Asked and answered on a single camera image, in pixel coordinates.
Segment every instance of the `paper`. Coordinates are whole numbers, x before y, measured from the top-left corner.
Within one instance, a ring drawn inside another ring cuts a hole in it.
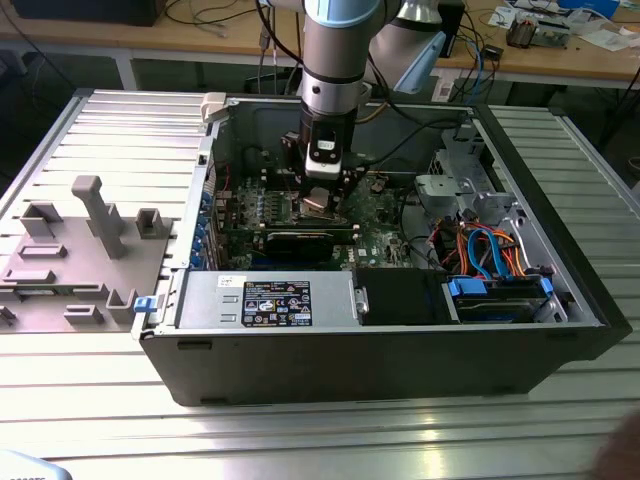
[[[489,19],[489,25],[509,30],[513,20],[516,18],[517,12],[517,8],[496,7],[496,11],[493,12],[493,15],[491,15],[491,18]]]
[[[586,40],[597,47],[605,48],[610,52],[617,52],[629,46],[629,39],[609,30],[598,30],[597,32],[581,35],[580,38]]]

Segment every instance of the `wire bundle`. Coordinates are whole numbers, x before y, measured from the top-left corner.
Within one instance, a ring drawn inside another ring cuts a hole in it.
[[[485,42],[482,35],[476,29],[476,26],[473,22],[473,19],[469,15],[469,13],[465,10],[464,15],[469,21],[470,27],[466,25],[460,25],[460,31],[456,35],[456,38],[463,40],[466,42],[467,51],[469,55],[474,58],[473,67],[469,70],[467,77],[464,79],[464,82],[458,88],[454,85],[454,89],[456,90],[451,98],[451,101],[454,102],[460,97],[461,101],[464,101],[465,95],[470,95],[470,97],[465,101],[466,104],[472,103],[479,95],[486,92],[485,102],[489,98],[491,91],[493,90],[493,84],[495,83],[496,72],[500,69],[500,62],[491,61],[491,73],[486,76],[484,79],[482,78],[482,73],[485,71],[485,59],[483,56],[483,51],[485,49]],[[477,76],[473,84],[469,89],[467,89],[467,83],[471,78],[471,74],[473,71],[477,71]]]
[[[445,228],[441,223],[436,232]],[[450,273],[477,274],[490,280],[491,273],[485,265],[492,258],[497,275],[526,276],[520,262],[520,247],[505,231],[479,223],[465,223],[457,229],[455,237],[456,248],[440,263],[441,267]],[[480,242],[488,243],[488,247],[485,248],[482,258],[478,260],[475,255],[475,246]]]

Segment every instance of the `power supply label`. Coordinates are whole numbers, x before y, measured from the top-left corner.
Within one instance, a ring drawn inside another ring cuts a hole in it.
[[[245,327],[310,327],[309,282],[245,282],[242,324]]]

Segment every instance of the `floor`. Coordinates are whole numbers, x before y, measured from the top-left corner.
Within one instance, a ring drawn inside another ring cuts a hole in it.
[[[108,58],[52,55],[51,60],[71,78],[77,87],[119,89],[120,81],[115,64]],[[28,73],[22,77],[5,71],[0,77],[0,191],[9,185],[24,162],[47,132],[60,109],[72,94],[55,71],[36,54],[25,58]],[[196,67],[190,62],[137,60],[135,69],[145,90],[163,91],[226,91],[241,93],[245,80],[254,77],[256,69],[245,65],[202,65],[198,78]],[[263,85],[265,89],[272,84]],[[418,100],[428,101],[428,86]],[[510,104],[539,106],[548,86],[520,85]],[[496,82],[489,103],[504,104],[511,84]],[[550,105],[561,107],[593,142],[615,107],[616,92],[594,88],[570,87],[557,92]],[[618,174],[633,186],[637,179],[627,168],[627,159],[640,155],[637,132],[640,118],[630,119],[604,152]]]

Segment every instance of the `table leg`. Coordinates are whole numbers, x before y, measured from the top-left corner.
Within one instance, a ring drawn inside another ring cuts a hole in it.
[[[0,50],[0,58],[13,70],[13,73],[17,75],[24,75],[27,73],[27,66],[22,61],[21,52],[14,52],[12,50]]]
[[[122,82],[122,88],[124,90],[138,90],[138,80],[136,74],[133,71],[131,55],[121,54],[113,58],[116,61],[118,67],[118,73],[120,74],[120,81]]]
[[[460,78],[461,73],[462,70],[458,68],[438,68],[434,70],[433,75],[438,76],[438,82],[436,83],[436,88],[433,90],[431,101],[448,102],[453,90],[453,82]]]

